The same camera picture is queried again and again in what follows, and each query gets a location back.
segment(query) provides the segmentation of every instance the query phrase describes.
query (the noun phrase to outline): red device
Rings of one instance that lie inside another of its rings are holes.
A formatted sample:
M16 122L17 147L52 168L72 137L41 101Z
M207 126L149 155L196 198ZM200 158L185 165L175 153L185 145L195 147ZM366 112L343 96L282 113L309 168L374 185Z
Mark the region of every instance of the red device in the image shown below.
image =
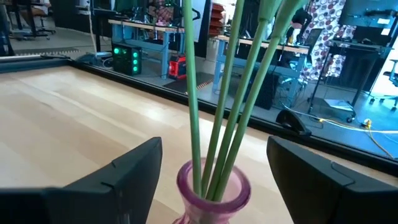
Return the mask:
M173 55L169 62L169 77L175 80L183 80L187 77L187 63L185 55Z

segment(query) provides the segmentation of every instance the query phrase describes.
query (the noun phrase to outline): green stem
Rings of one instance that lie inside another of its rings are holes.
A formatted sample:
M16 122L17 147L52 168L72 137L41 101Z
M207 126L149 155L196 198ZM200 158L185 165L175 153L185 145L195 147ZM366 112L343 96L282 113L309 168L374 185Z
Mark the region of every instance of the green stem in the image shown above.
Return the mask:
M185 28L185 48L187 61L187 85L188 85L188 103L191 124L191 148L192 148L192 172L193 172L193 191L201 195L201 161L200 161L200 133L198 118L198 98L197 98L197 80L195 68L195 48L193 38L193 20L192 20L192 1L184 0L184 28Z
M235 58L236 43L239 37L239 27L241 24L241 18L243 13L243 4L244 0L238 0L236 2L234 18L232 21L232 31L231 36L229 37L229 45L226 53L223 81L221 82L221 94L218 98L215 121L213 125L213 130L211 132L209 148L206 156L205 170L203 171L203 176L201 180L202 197L205 197L207 192L211 170L213 169L214 158L216 155L218 136L220 135L221 125L223 124L224 108L226 97L228 95L229 82L231 80L231 72Z
M244 68L242 80L240 81L238 92L235 95L234 103L232 105L231 113L228 117L228 123L226 125L225 133L223 140L221 142L220 151L218 153L216 166L214 169L214 173L211 177L210 186L206 195L206 199L212 200L218 181L220 179L220 175L223 171L225 159L228 153L229 144L231 142L231 138L233 135L233 131L236 125L236 121L238 120L240 107L242 105L244 92L248 88L249 80L251 77L251 73L253 71L254 65L256 63L257 55L260 51L260 47L262 44L262 40L264 38L264 31L267 27L267 20L260 20L259 25L257 27L256 34L254 36L253 44L250 48L247 64Z
M280 37L274 37L271 39L271 42L267 48L267 52L261 62L260 69L257 72L256 78L254 79L253 86L251 87L251 91L248 96L248 100L246 101L243 113L239 120L239 126L236 130L235 137L231 145L231 149L229 150L228 158L225 162L223 173L220 177L220 181L218 182L218 186L216 188L213 197L214 201L220 201L223 197L225 187L228 183L229 175L231 174L236 156L238 155L239 147L242 143L244 133L248 126L248 122L253 110L254 103L256 102L257 96L260 92L261 85L264 81L264 78L266 77L269 65L271 64L271 60L279 44L279 40Z

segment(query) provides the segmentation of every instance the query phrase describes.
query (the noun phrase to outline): patterned fabric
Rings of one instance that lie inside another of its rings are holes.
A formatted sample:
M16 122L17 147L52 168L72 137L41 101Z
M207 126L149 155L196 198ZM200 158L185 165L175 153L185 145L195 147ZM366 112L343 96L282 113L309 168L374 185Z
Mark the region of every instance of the patterned fabric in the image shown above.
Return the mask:
M345 4L345 0L314 0L310 3L309 13L313 17L311 24L305 31L308 35L313 28L324 28L318 42L312 51L313 68L304 68L304 75L317 79L320 75L326 55L329 50L330 40L334 37L352 37L355 31L353 26L341 26L338 19ZM338 77L340 75L345 57L335 55L327 61L326 76Z
M170 20L173 18L173 7L165 7L165 0L149 0L149 3L154 2L156 7L149 6L148 14L155 18L155 23L158 26L168 26ZM149 37L154 38L155 34L153 31L149 32ZM157 38L163 40L163 33L158 32Z

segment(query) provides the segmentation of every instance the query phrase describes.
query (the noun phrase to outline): polka dot curtain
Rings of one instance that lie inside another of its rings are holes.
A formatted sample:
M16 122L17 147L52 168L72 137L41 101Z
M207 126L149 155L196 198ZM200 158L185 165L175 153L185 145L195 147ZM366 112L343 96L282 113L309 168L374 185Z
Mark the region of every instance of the polka dot curtain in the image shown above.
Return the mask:
M323 28L318 42L312 51L312 68L305 68L303 74L310 79L318 79L322 66L325 63L329 50L330 40L334 37L352 37L355 31L353 26L341 26L338 19L341 16L345 0L313 0L308 8L313 17L311 24L305 31L308 35L313 28ZM345 57L335 55L326 62L324 74L338 77L340 75Z

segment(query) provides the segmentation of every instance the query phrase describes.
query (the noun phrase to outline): blue table frame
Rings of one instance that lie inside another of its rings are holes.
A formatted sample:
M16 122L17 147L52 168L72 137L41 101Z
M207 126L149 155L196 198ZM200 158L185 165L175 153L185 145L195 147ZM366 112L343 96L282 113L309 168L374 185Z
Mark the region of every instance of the blue table frame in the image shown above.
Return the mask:
M166 79L169 71L169 43L171 34L180 34L181 41L179 46L179 53L185 53L185 31L184 28L176 27L161 27L153 26L150 24L140 24L131 21L117 21L108 20L112 24L112 43L115 44L125 44L135 47L142 47L146 50L151 50L153 52L159 52L162 55L162 60L157 60L150 58L151 61L160 62L162 65L162 78ZM155 30L158 32L163 32L163 44L154 44L151 42L146 42L140 39L141 37L137 35L139 29Z
M216 37L216 40L219 40L219 44L218 44L218 51L217 51L217 57L216 57L216 68L215 68L215 72L214 72L215 78L214 78L214 82L213 82L213 93L215 93L218 89L218 84L219 84L220 78L221 78L221 65L224 64L226 61L226 55L224 54L224 50L225 50L226 45L228 44L229 37L220 35L220 36ZM246 40L246 39L240 39L239 44L251 45L252 41ZM267 48L268 43L265 43L265 42L262 43L261 47ZM279 50L281 50L282 48L283 48L282 45L278 46ZM300 54L296 68L291 69L291 68L285 68L285 67L280 67L280 66L276 66L276 68L275 68L274 65L270 65L269 69L270 70L275 69L275 72L282 74L284 77L292 78L292 85L289 88L288 99L290 102L293 102L294 96L296 94L297 85L299 84L300 74L304 67L305 58L307 57L309 48L305 47L305 46L297 46L297 47L285 46L284 51L295 52L297 54ZM244 68L246 66L246 59L235 58L233 66Z

